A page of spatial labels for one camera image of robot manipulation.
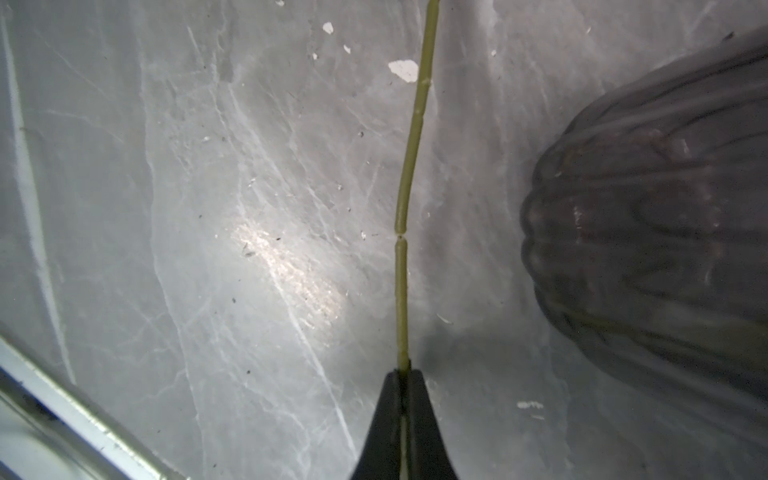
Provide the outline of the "pink small rose stem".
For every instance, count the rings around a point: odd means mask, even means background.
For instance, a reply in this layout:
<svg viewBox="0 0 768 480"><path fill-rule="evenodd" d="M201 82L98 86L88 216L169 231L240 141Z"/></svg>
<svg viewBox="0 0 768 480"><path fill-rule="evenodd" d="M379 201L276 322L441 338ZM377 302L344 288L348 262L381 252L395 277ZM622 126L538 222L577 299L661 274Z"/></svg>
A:
<svg viewBox="0 0 768 480"><path fill-rule="evenodd" d="M402 388L411 371L409 352L408 313L408 241L407 226L412 184L424 125L429 90L432 85L434 51L437 38L440 1L430 0L427 4L423 43L416 78L416 93L411 123L406 143L395 213L395 312L397 371Z"/></svg>

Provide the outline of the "dark maroon glass vase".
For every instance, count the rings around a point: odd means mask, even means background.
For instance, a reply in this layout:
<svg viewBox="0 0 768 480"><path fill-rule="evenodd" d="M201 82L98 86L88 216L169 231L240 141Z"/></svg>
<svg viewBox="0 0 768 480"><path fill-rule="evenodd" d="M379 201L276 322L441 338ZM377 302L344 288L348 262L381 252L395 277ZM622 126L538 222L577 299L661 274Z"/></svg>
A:
<svg viewBox="0 0 768 480"><path fill-rule="evenodd" d="M522 261L614 378L767 442L767 31L604 94L541 156Z"/></svg>

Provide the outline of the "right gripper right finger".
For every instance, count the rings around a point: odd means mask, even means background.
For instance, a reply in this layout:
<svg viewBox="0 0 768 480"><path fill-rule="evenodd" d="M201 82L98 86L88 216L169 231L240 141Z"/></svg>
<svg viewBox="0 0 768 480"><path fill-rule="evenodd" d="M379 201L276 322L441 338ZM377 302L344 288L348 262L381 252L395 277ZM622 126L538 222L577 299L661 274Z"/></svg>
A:
<svg viewBox="0 0 768 480"><path fill-rule="evenodd" d="M404 378L405 474L408 479L458 478L435 416L421 371Z"/></svg>

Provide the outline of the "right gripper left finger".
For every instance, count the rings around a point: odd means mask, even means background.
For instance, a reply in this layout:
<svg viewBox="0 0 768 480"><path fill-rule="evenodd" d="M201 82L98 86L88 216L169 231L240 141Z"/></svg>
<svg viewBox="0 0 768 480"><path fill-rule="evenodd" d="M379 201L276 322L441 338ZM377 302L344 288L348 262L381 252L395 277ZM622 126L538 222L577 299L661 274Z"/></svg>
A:
<svg viewBox="0 0 768 480"><path fill-rule="evenodd" d="M370 428L352 480L400 478L402 397L400 375L389 372L384 379Z"/></svg>

